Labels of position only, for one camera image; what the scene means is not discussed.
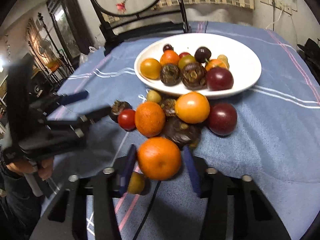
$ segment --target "red flower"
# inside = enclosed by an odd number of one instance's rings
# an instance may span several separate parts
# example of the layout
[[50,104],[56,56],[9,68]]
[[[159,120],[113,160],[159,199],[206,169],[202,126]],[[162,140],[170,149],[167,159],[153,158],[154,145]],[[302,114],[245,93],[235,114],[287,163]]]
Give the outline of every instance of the red flower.
[[116,4],[118,11],[122,11],[123,13],[126,11],[124,2]]

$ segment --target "blue tablecloth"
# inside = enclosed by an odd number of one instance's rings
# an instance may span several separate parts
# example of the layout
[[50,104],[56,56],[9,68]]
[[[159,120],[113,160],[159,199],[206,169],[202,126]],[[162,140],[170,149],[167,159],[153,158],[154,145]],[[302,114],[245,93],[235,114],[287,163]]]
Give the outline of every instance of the blue tablecloth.
[[[204,129],[195,155],[225,175],[252,175],[291,238],[300,239],[320,210],[319,85],[294,48],[272,31],[212,22],[191,26],[192,32],[219,34],[245,44],[262,64],[262,75],[254,87],[223,100],[237,109],[236,131],[220,138]],[[124,42],[107,57],[103,49],[90,55],[59,91],[85,89],[89,98],[59,108],[51,118],[73,119],[76,113],[111,105],[116,99],[136,108],[147,88],[135,76],[133,63],[144,48],[159,39]],[[115,156],[125,155],[131,144],[139,146],[145,140],[138,131],[127,133],[106,117],[92,126],[87,149],[56,157],[53,179],[60,185],[70,174],[95,175],[110,166]],[[124,240],[132,239],[140,225],[155,184],[152,182],[148,195],[127,194],[114,200]],[[186,171],[162,182],[138,239],[198,239],[206,202],[196,198]],[[89,239],[94,239],[92,198],[88,198],[87,218]]]

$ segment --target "plate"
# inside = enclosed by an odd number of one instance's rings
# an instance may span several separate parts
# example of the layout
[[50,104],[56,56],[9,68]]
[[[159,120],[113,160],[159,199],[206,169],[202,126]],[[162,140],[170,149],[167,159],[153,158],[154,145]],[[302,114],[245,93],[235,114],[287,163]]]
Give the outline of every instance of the plate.
[[209,89],[197,90],[207,98],[226,98],[236,95],[252,87],[261,75],[261,62],[258,56],[247,46],[228,37],[208,34],[208,33],[186,33],[170,36],[159,40],[145,48],[134,62],[134,71],[137,77],[147,86],[165,94],[180,96],[189,93],[187,87],[182,82],[169,87],[165,86],[160,80],[152,80],[141,75],[140,64],[147,58],[160,60],[163,54],[163,46],[171,44],[174,51],[178,54],[189,52],[194,55],[199,47],[207,47],[212,55],[211,58],[217,58],[224,54],[228,58],[230,71],[234,78],[234,85],[231,89],[221,91],[210,91]]

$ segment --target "black sleeve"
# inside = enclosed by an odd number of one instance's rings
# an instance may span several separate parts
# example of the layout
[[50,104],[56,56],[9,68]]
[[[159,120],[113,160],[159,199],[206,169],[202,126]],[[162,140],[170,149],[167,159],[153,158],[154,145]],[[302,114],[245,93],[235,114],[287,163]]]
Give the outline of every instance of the black sleeve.
[[7,192],[0,201],[0,223],[7,224],[9,231],[21,233],[19,239],[28,239],[40,219],[41,198],[34,196],[25,177],[0,166]]

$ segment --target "red tomato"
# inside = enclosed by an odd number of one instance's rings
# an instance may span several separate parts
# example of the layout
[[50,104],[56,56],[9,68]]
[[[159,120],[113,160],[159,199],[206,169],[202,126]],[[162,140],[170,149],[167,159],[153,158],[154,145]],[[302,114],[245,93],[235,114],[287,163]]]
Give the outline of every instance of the red tomato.
[[182,53],[179,55],[179,57],[180,57],[180,58],[183,58],[183,57],[186,56],[186,55],[190,55],[190,53],[188,53],[188,52],[182,52]]
[[124,109],[118,116],[118,124],[122,129],[126,131],[131,131],[136,128],[136,124],[134,123],[134,116],[136,111],[132,109]]

